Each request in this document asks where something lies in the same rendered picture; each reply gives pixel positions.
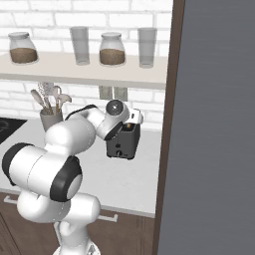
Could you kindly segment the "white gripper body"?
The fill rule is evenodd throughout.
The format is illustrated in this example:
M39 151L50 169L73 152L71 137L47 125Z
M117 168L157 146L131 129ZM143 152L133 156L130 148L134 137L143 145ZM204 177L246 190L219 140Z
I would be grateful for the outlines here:
M136 122L137 124L140 124L140 125L141 125L141 124L143 123L143 114L142 114L141 111L138 110L138 109L135 109L134 111L135 111L135 114L134 114L135 122Z

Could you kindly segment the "brown side panel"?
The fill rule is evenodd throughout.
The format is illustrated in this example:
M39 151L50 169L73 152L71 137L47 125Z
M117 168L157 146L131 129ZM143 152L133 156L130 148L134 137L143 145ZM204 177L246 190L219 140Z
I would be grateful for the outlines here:
M157 255L185 0L173 0L151 255Z

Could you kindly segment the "clear drinking glass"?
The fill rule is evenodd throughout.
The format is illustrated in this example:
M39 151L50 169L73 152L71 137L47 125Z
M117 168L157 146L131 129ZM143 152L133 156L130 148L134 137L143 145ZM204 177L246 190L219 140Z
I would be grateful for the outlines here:
M70 34L77 65L90 63L89 28L84 26L71 27Z
M153 67L156 34L157 29L153 27L137 29L139 66L141 68Z

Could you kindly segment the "glass jar with brown contents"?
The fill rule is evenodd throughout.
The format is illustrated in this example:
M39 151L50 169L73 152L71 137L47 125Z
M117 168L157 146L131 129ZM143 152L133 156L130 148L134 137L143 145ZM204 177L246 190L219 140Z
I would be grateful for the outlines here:
M122 34L106 32L102 34L100 47L100 62L107 66L122 65L126 61L126 51L122 41Z
M10 39L10 57L15 64L30 64L38 60L38 53L28 32L13 32Z

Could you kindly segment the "grey fridge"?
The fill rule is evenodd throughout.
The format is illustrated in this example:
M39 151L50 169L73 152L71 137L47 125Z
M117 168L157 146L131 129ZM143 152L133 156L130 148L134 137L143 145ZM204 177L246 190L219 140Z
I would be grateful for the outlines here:
M255 255L255 0L185 0L157 255Z

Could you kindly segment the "wooden ladle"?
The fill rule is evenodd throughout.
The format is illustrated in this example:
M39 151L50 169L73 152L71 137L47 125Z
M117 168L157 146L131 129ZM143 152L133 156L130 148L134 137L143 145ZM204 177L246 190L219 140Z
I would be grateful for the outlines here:
M59 109L61 109L63 103L65 103L65 102L69 102L70 103L72 101L72 98L69 95L60 94L58 96L58 100L59 100Z

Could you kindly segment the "wooden spatula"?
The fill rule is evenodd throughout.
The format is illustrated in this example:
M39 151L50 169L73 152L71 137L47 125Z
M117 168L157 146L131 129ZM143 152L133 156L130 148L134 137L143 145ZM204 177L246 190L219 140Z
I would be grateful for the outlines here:
M53 87L53 96L55 98L55 102L56 102L56 113L59 112L59 95L62 93L62 89L59 86L54 86Z

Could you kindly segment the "grey utensil pot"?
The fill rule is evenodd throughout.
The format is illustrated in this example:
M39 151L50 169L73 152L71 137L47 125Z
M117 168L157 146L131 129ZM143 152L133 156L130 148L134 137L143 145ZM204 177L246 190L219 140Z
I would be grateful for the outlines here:
M59 111L58 113L56 113L56 108L53 108L52 115L48 115L45 110L41 110L40 118L41 118L44 131L47 131L51 126L63 120L63 114L62 114L62 111Z

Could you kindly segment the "metal whisk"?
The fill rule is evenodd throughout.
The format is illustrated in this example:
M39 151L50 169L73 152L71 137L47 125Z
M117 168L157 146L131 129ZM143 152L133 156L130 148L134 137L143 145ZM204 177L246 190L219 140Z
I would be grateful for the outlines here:
M47 83L39 83L38 89L39 89L39 92L43 98L45 106L48 109L49 114L52 115L54 112L53 112L53 109L52 109L50 101L49 101L50 89L49 89L48 84Z

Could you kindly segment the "wooden spoon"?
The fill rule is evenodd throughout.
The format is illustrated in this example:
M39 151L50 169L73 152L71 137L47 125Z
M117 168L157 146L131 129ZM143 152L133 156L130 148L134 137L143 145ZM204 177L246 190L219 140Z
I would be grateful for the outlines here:
M36 90L31 90L31 95L32 97L34 98L34 100L44 109L45 113L47 115L50 114L50 112L47 110L44 102L43 102L43 99L41 98L40 94L36 91Z

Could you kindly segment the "brown drawer front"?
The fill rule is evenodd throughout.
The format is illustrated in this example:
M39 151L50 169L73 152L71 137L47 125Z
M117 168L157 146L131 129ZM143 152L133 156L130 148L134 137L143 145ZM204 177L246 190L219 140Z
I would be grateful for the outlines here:
M23 219L18 196L0 192L0 255L53 255L59 247L54 225ZM98 219L88 226L102 255L151 255L152 218L118 213L118 221Z

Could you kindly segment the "black hob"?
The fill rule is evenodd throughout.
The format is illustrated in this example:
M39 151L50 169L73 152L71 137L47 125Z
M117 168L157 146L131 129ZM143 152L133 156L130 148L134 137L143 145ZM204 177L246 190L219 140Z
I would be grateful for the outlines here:
M26 120L0 117L0 144L20 128Z

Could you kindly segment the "grey wall outlet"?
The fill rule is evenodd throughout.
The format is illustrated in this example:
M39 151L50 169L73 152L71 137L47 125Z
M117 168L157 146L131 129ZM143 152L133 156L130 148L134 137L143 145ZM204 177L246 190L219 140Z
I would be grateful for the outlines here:
M99 93L101 100L117 99L123 102L128 100L128 89L121 87L104 87L99 86Z

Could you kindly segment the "pale wall shelf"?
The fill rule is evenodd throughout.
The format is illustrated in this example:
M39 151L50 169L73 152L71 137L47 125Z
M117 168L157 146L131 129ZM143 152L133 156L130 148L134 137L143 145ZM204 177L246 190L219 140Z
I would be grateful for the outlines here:
M165 57L155 57L153 67L143 69L137 56L127 56L123 66L108 67L102 66L99 56L92 54L88 65L78 66L73 54L42 52L38 62L17 65L5 54L0 56L0 80L164 90L167 63Z

